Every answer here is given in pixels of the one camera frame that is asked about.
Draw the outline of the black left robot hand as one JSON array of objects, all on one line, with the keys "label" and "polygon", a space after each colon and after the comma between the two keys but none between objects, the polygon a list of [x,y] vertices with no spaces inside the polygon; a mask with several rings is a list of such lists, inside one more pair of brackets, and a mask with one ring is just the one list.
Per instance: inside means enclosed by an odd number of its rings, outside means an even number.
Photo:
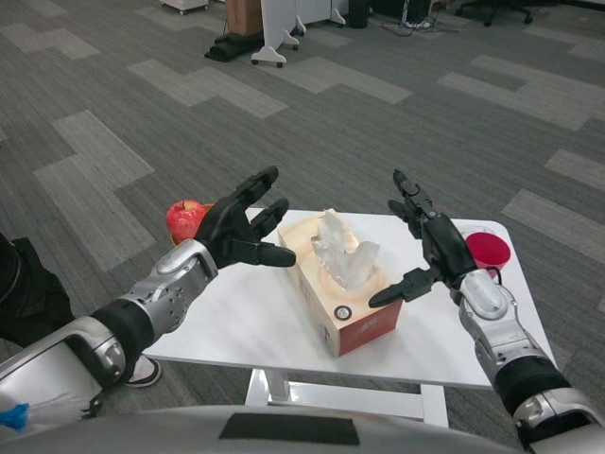
[{"label": "black left robot hand", "polygon": [[282,198],[249,219],[246,210],[259,201],[279,176],[276,166],[268,166],[220,199],[203,218],[195,240],[202,243],[221,270],[236,263],[289,268],[296,254],[263,239],[282,221],[289,202]]}]

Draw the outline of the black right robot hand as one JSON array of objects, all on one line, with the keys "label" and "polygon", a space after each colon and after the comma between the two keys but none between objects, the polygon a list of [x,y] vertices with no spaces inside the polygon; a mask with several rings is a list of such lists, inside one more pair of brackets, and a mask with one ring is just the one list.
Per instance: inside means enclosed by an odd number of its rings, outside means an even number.
[{"label": "black right robot hand", "polygon": [[432,286],[442,282],[455,304],[460,304],[463,278],[476,270],[475,260],[453,221],[438,211],[432,199],[420,185],[396,169],[393,182],[401,193],[402,202],[390,200],[390,211],[402,220],[412,236],[422,242],[423,258],[428,268],[416,268],[404,274],[402,280],[374,294],[369,307],[388,306],[398,300],[411,302],[427,294]]}]

